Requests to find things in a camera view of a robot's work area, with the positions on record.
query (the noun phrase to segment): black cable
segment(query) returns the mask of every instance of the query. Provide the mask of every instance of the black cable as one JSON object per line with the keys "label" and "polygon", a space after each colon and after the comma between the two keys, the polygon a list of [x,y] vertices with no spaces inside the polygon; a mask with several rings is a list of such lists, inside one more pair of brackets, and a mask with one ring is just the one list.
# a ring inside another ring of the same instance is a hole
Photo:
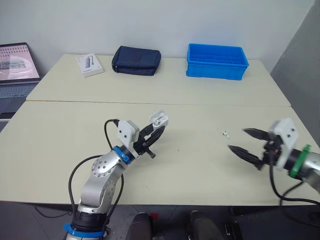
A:
{"label": "black cable", "polygon": [[[300,187],[302,184],[304,184],[303,181],[297,183],[296,185],[292,186],[292,187],[289,188],[287,191],[285,191],[282,196],[285,197],[288,193],[290,193],[290,192],[293,191],[294,189]],[[283,213],[288,219],[291,219],[292,221],[297,222],[297,223],[299,223],[299,224],[307,225],[307,226],[310,226],[310,227],[320,228],[320,225],[313,224],[313,223],[307,223],[307,222],[301,221],[301,220],[299,220],[298,218],[295,218],[295,217],[291,216],[290,214],[288,214],[288,212],[285,210],[285,208],[284,208],[284,206],[283,206],[283,200],[282,200],[282,199],[280,199],[279,205],[280,205],[280,209],[282,210],[282,213]]]}
{"label": "black cable", "polygon": [[[279,192],[276,189],[276,185],[275,185],[275,181],[274,181],[274,170],[273,170],[273,168],[274,168],[274,155],[273,154],[274,154],[273,151],[269,152],[269,177],[270,177],[270,183],[271,183],[271,187],[272,187],[272,190],[273,190],[274,194],[278,198],[280,198],[280,202],[279,202],[280,207],[283,209],[283,205],[282,205],[283,201],[306,202],[306,203],[311,203],[311,204],[318,205],[320,207],[320,202],[315,201],[315,200],[306,199],[306,198],[285,197],[289,192],[291,192],[292,190],[294,190],[294,189],[298,188],[299,186],[301,186],[304,183],[303,181],[301,181],[298,184],[296,184],[296,185],[292,186],[291,188],[289,188],[287,191],[285,191],[285,193],[283,195],[279,194]],[[317,224],[306,223],[306,222],[300,221],[300,220],[288,215],[288,213],[286,213],[286,212],[283,212],[283,213],[287,217],[289,217],[291,220],[296,221],[298,223],[301,223],[301,224],[304,224],[304,225],[308,225],[308,226],[312,226],[312,227],[320,227]]]}
{"label": "black cable", "polygon": [[[107,133],[107,124],[110,123],[110,122],[113,122],[115,123],[116,125],[118,125],[118,122],[119,120],[118,119],[109,119],[107,120],[105,123],[104,123],[104,134],[105,134],[105,138],[108,142],[108,145],[110,147],[110,150],[112,151],[113,148],[112,148],[112,145],[111,145],[111,142],[109,140],[109,137],[108,137],[108,133]],[[72,178],[74,177],[75,175],[75,172],[77,171],[77,169],[82,165],[84,164],[85,162],[91,160],[91,159],[95,159],[95,158],[99,158],[101,157],[102,155],[95,155],[95,156],[91,156],[91,157],[88,157],[84,160],[82,160],[81,162],[78,163],[77,166],[75,166],[75,168],[73,169],[73,171],[71,172],[70,174],[70,177],[69,177],[69,182],[68,182],[68,191],[69,191],[69,197],[70,197],[70,202],[71,202],[71,206],[72,206],[72,221],[74,221],[76,219],[76,213],[77,213],[77,210],[76,210],[76,205],[75,205],[75,200],[74,200],[74,196],[72,194],[72,186],[71,186],[71,183],[72,183]],[[105,221],[104,221],[104,224],[103,224],[103,231],[105,231],[106,229],[106,226],[107,224],[109,224],[109,221],[110,221],[110,217],[112,215],[112,213],[114,212],[119,200],[120,200],[120,197],[121,197],[121,194],[122,194],[122,191],[124,189],[124,184],[125,184],[125,180],[124,180],[124,175],[122,174],[121,175],[121,187],[120,187],[120,192],[118,194],[118,197],[116,198],[109,214],[106,216],[105,218]]]}
{"label": "black cable", "polygon": [[64,213],[64,214],[57,215],[57,216],[48,216],[48,215],[43,214],[36,206],[33,206],[33,207],[34,207],[34,209],[35,209],[41,216],[43,216],[43,217],[45,217],[45,218],[48,218],[48,219],[60,218],[60,217],[63,217],[63,216],[65,216],[65,215],[67,215],[67,214],[68,214],[69,216],[71,216],[70,212],[66,212],[66,213]]}
{"label": "black cable", "polygon": [[103,232],[106,230],[106,227],[107,227],[107,225],[108,225],[109,222],[110,222],[111,215],[112,215],[112,213],[114,212],[114,210],[115,210],[115,208],[116,208],[116,206],[117,206],[117,204],[118,204],[118,202],[119,202],[119,200],[120,200],[122,191],[123,191],[123,189],[124,189],[124,185],[125,185],[125,179],[124,179],[124,175],[122,174],[122,175],[121,175],[121,187],[120,187],[120,191],[119,191],[118,197],[116,198],[116,200],[115,200],[115,202],[114,202],[111,210],[109,211],[109,214],[108,214],[108,215],[106,216],[106,218],[105,218],[105,221],[104,221],[104,223],[103,223],[103,229],[102,229]]}
{"label": "black cable", "polygon": [[[105,135],[106,141],[108,142],[108,145],[109,145],[109,147],[110,147],[110,150],[112,151],[113,148],[112,148],[112,145],[111,145],[111,143],[110,143],[110,140],[109,140],[109,137],[108,137],[108,133],[107,133],[107,124],[110,123],[110,122],[113,122],[113,123],[115,123],[115,125],[118,126],[119,120],[118,120],[118,119],[109,119],[109,120],[107,120],[107,121],[104,123],[104,135]],[[111,215],[112,215],[112,213],[114,212],[114,210],[115,210],[115,208],[116,208],[116,206],[117,206],[117,204],[118,204],[118,202],[119,202],[119,200],[120,200],[120,197],[121,197],[121,195],[122,195],[122,191],[123,191],[123,189],[124,189],[124,185],[125,185],[125,179],[124,179],[124,175],[122,174],[122,175],[121,175],[121,187],[120,187],[120,191],[119,191],[118,197],[116,198],[116,200],[115,200],[115,202],[114,202],[111,210],[109,211],[109,214],[108,214],[108,215],[106,216],[106,218],[105,218],[105,221],[104,221],[104,223],[103,223],[103,229],[102,229],[102,231],[105,231],[105,230],[106,230],[107,225],[108,225],[109,222],[110,222]]]}
{"label": "black cable", "polygon": [[71,174],[70,174],[69,182],[68,182],[68,191],[69,191],[69,196],[70,196],[70,202],[71,202],[71,205],[72,205],[72,221],[74,221],[74,220],[76,219],[76,213],[77,213],[74,196],[73,196],[73,194],[72,194],[72,187],[71,187],[72,178],[74,177],[76,170],[77,170],[82,164],[84,164],[85,162],[87,162],[87,161],[89,161],[89,160],[91,160],[91,159],[96,159],[96,158],[99,158],[99,157],[101,157],[101,156],[102,156],[102,155],[95,155],[95,156],[88,157],[88,158],[86,158],[85,160],[82,160],[81,162],[78,163],[77,166],[75,166],[75,168],[73,169],[73,171],[72,171]]}
{"label": "black cable", "polygon": [[109,140],[108,133],[107,133],[107,124],[110,122],[115,123],[116,121],[119,121],[119,120],[118,119],[109,119],[104,123],[104,135],[105,135],[106,141],[108,142],[108,145],[109,145],[111,151],[112,151],[112,145]]}
{"label": "black cable", "polygon": [[315,201],[315,200],[311,200],[311,199],[306,199],[306,198],[291,198],[291,197],[284,197],[282,195],[280,195],[280,193],[277,191],[276,189],[276,185],[275,185],[275,181],[274,181],[274,155],[273,155],[273,151],[269,152],[269,177],[270,177],[270,183],[271,183],[271,187],[272,190],[274,192],[274,194],[284,200],[284,201],[290,201],[290,202],[306,202],[306,203],[311,203],[311,204],[316,204],[320,207],[320,202]]}

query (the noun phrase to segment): blue plastic crate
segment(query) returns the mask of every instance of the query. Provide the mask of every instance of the blue plastic crate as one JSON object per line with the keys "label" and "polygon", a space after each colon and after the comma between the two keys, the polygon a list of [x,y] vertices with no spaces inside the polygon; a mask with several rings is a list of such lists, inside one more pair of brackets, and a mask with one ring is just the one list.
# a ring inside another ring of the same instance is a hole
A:
{"label": "blue plastic crate", "polygon": [[241,80],[249,63],[238,46],[190,43],[187,55],[189,77]]}

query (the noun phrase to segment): zipper pouch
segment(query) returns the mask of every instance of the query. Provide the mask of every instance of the zipper pouch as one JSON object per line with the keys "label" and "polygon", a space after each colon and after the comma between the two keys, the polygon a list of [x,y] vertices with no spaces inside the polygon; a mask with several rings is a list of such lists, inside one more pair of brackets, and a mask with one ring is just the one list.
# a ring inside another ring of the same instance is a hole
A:
{"label": "zipper pouch", "polygon": [[160,59],[158,50],[121,46],[112,59],[112,69],[116,73],[152,76]]}

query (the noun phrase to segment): white table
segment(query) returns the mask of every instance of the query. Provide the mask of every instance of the white table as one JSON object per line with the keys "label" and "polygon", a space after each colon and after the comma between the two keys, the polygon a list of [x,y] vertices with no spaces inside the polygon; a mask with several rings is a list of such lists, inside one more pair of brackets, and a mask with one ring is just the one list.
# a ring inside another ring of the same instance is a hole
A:
{"label": "white table", "polygon": [[[169,125],[151,147],[156,157],[145,154],[129,166],[120,204],[277,205],[268,167],[256,170],[228,145],[261,156],[264,142],[242,129],[267,130],[281,118],[293,119],[300,134],[298,149],[311,144],[319,152],[291,107],[27,101],[0,133],[0,200],[69,204],[68,178],[74,166],[109,151],[105,120],[132,120],[142,129],[159,109],[166,111]],[[230,139],[222,135],[225,130]],[[119,145],[116,128],[109,126],[108,132]],[[74,176],[76,202],[91,164]],[[285,172],[274,174],[280,193],[297,182]],[[320,200],[307,184],[291,196]]]}
{"label": "white table", "polygon": [[290,106],[259,60],[241,81],[186,76],[185,58],[163,58],[154,76],[116,73],[112,56],[98,56],[105,72],[84,78],[76,55],[64,55],[28,96],[29,101],[215,106]]}

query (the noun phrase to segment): small white object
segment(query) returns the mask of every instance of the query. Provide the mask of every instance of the small white object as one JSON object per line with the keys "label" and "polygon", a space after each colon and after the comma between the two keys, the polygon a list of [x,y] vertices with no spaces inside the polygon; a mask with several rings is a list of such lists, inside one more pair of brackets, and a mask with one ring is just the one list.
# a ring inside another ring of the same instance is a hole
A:
{"label": "small white object", "polygon": [[290,153],[296,146],[299,134],[291,118],[275,121],[269,128],[268,133],[271,139],[276,135],[281,137],[283,143],[281,145],[281,155],[276,163],[276,168],[281,171],[283,170]]}
{"label": "small white object", "polygon": [[103,67],[94,53],[78,56],[76,57],[76,61],[78,62],[80,70],[85,78],[104,72]]}
{"label": "small white object", "polygon": [[166,127],[168,125],[168,120],[169,118],[163,110],[157,111],[149,117],[149,121],[152,123],[154,130],[161,128],[162,126]]}
{"label": "small white object", "polygon": [[226,136],[228,139],[230,138],[228,131],[224,131],[224,132],[222,133],[222,135]]}

